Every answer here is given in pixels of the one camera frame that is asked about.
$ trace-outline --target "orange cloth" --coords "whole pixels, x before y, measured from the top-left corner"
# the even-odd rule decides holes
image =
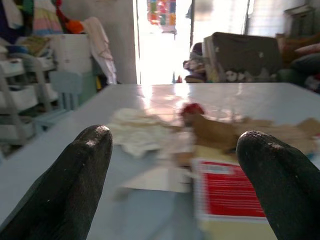
[[[80,34],[84,32],[84,26],[80,21],[70,20],[66,24],[66,28],[73,34]]]

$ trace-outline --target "paper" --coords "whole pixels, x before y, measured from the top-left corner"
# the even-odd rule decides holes
[[[189,182],[185,169],[178,167],[157,166],[124,183],[121,188],[189,192]]]
[[[196,145],[228,151],[237,145],[238,136],[232,124],[208,120],[202,115],[194,116],[192,123]]]

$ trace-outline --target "doorway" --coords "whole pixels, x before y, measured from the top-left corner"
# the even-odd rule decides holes
[[[140,84],[172,84],[189,59],[192,0],[137,0],[136,4]]]

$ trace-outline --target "light blue chair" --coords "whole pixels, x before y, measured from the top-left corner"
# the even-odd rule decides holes
[[[51,71],[49,73],[53,90],[58,93],[58,109],[35,118],[36,134],[55,125],[65,118],[72,110],[79,107],[79,95],[83,90],[83,77],[67,71]]]

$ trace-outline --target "hanging clothes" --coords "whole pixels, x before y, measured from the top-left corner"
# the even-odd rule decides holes
[[[50,0],[34,0],[33,34],[37,36],[63,34],[56,15],[56,7]]]
[[[89,36],[91,53],[106,75],[108,84],[117,84],[114,58],[111,55],[109,39],[101,22],[96,17],[90,17],[84,20],[82,25]]]
[[[22,9],[26,14],[33,16],[34,15],[34,0],[23,0]]]
[[[21,11],[13,0],[2,1],[7,24],[11,29],[19,29],[24,25]]]
[[[3,38],[11,44],[14,44],[20,36],[23,36],[24,32],[23,28],[12,29],[9,27],[3,5],[4,1],[6,0],[0,0],[0,38]]]
[[[164,33],[176,33],[176,0],[147,0],[147,17]]]

